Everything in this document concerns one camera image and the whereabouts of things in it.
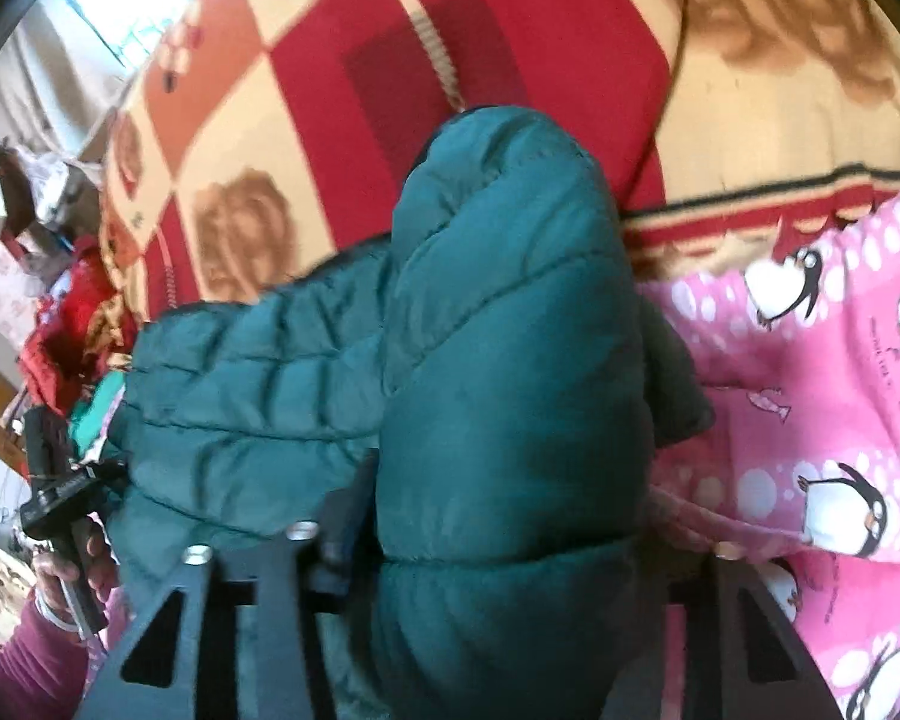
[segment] black stripe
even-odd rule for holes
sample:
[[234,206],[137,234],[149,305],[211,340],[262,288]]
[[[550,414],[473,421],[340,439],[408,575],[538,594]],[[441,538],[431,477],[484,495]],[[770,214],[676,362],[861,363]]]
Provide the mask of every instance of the black stripe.
[[669,201],[666,205],[661,205],[658,208],[646,208],[639,211],[621,211],[620,218],[628,220],[629,218],[647,218],[656,217],[657,215],[679,214],[690,208],[706,208],[708,205],[720,205],[721,203],[750,199],[751,197],[759,197],[764,194],[778,194],[782,191],[824,187],[836,180],[847,178],[852,175],[869,175],[871,178],[882,178],[887,181],[900,181],[900,170],[880,170],[877,167],[867,167],[862,162],[854,162],[850,165],[841,165],[840,167],[837,167],[836,170],[833,170],[833,172],[829,172],[826,175],[813,175],[808,178],[775,181],[769,184],[760,184],[759,186],[749,187],[748,189],[726,191],[722,194],[705,194],[704,196],[692,197],[687,200],[674,200]]

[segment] teal fabric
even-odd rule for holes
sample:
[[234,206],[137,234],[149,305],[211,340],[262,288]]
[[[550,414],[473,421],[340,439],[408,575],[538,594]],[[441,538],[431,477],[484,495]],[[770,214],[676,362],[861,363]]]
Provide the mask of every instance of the teal fabric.
[[82,458],[97,440],[103,428],[103,418],[113,403],[113,399],[124,385],[124,372],[111,370],[94,389],[93,399],[87,403],[79,401],[70,414],[70,439],[77,447],[77,457]]
[[378,446],[383,561],[322,619],[340,717],[596,719],[653,446],[708,418],[634,293],[600,167],[542,114],[482,109],[433,138],[391,240],[141,333],[108,531],[146,605],[186,546],[312,517]]

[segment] red stripe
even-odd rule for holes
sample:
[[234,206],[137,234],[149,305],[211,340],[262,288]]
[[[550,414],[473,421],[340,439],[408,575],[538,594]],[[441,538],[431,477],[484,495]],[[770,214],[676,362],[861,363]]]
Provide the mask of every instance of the red stripe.
[[338,247],[391,228],[406,170],[450,115],[398,0],[320,0],[271,63]]
[[[422,1],[428,10],[436,10],[450,0]],[[622,208],[659,204],[663,179],[651,138],[670,69],[632,2],[482,1],[514,57],[529,105],[553,116],[600,161]],[[461,41],[466,42],[466,33]],[[480,95],[471,100],[467,90],[478,82],[485,66],[494,66],[494,57],[482,61],[476,39],[468,45],[471,51],[463,52],[455,43],[454,58],[466,60],[461,82],[472,104]],[[515,88],[494,94],[499,98],[488,103],[519,99]],[[648,149],[652,157],[643,164]],[[632,190],[638,177],[636,194]]]
[[818,218],[822,215],[840,215],[840,210],[844,208],[852,208],[867,203],[879,204],[897,193],[898,190],[881,190],[875,189],[869,184],[861,184],[805,200],[780,199],[773,206],[751,211],[735,211],[734,203],[727,202],[725,208],[720,210],[714,209],[711,212],[712,215],[707,218],[674,223],[666,227],[634,230],[626,229],[625,223],[624,241],[626,246],[632,250],[640,250],[641,248],[658,247],[659,245],[672,244],[673,242],[691,241],[696,238],[721,235],[728,230],[772,226],[781,219],[787,220],[788,223],[796,223],[809,218]]
[[[151,319],[156,319],[166,309],[200,300],[200,290],[197,288],[187,239],[180,223],[176,194],[171,194],[167,200],[157,229],[163,234],[167,252],[165,254],[159,237],[154,232],[144,252],[146,307]],[[175,298],[175,302],[170,301],[171,296]]]

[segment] pink penguin fabric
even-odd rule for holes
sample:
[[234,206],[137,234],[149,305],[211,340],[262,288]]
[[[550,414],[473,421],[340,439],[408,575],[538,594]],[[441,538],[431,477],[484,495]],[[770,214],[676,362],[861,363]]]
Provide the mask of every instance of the pink penguin fabric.
[[900,194],[783,262],[640,289],[687,343],[716,410],[713,428],[655,459],[658,527],[753,562],[844,717],[893,718]]

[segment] brown rose print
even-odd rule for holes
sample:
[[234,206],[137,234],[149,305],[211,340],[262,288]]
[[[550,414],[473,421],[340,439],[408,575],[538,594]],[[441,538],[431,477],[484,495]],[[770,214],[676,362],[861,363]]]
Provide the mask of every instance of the brown rose print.
[[120,179],[127,190],[127,197],[132,200],[137,194],[137,184],[144,175],[144,166],[140,156],[140,130],[127,113],[121,113],[117,117],[113,133],[113,155]]
[[199,267],[214,300],[252,302],[290,280],[298,261],[290,205],[268,173],[244,170],[197,193]]
[[816,57],[851,100],[893,98],[890,49],[867,0],[667,0],[685,8],[686,40],[728,65],[783,73]]

